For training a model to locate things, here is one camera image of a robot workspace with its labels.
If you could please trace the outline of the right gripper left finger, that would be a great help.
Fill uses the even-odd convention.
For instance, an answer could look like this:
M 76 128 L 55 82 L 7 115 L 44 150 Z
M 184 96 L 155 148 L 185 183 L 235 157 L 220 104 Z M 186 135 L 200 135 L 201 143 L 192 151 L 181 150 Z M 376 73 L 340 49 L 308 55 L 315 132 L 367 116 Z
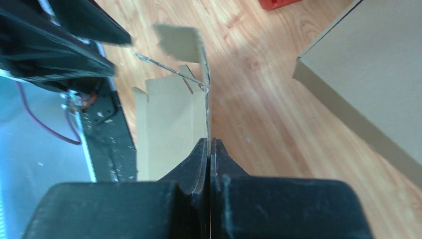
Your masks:
M 36 207 L 25 239 L 207 239 L 209 141 L 157 181 L 60 183 Z

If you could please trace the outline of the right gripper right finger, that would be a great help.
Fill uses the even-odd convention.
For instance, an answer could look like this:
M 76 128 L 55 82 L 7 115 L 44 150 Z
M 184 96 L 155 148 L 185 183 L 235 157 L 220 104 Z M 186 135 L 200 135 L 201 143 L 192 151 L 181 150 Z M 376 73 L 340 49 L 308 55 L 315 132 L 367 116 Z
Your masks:
M 211 144 L 211 238 L 371 239 L 355 191 L 328 179 L 247 174 L 220 139 Z

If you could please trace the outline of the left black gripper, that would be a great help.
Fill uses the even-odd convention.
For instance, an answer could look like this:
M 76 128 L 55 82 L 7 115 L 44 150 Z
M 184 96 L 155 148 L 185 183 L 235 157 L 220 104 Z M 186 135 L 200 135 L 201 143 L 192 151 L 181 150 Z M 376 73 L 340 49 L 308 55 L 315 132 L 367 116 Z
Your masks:
M 0 75 L 61 90 L 71 79 L 113 76 L 114 64 L 95 44 L 73 35 L 125 45 L 132 43 L 130 34 L 94 0 L 49 4 L 61 26 L 37 0 L 0 2 Z

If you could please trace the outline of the small cardboard sheet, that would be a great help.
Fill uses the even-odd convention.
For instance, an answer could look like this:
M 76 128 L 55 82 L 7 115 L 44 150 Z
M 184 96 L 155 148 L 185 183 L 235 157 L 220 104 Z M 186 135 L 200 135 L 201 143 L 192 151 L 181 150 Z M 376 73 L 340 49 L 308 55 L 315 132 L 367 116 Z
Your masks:
M 210 154 L 211 78 L 200 32 L 190 26 L 155 23 L 159 47 L 181 61 L 172 75 L 134 88 L 137 179 L 156 181 L 188 157 L 199 141 Z

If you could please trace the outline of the large brown cardboard box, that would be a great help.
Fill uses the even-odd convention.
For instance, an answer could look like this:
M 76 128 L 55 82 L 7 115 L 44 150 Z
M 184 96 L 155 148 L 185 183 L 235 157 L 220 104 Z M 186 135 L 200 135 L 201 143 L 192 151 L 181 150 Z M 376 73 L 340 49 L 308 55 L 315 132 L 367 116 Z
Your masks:
M 293 77 L 421 186 L 421 1 L 354 1 L 299 55 Z

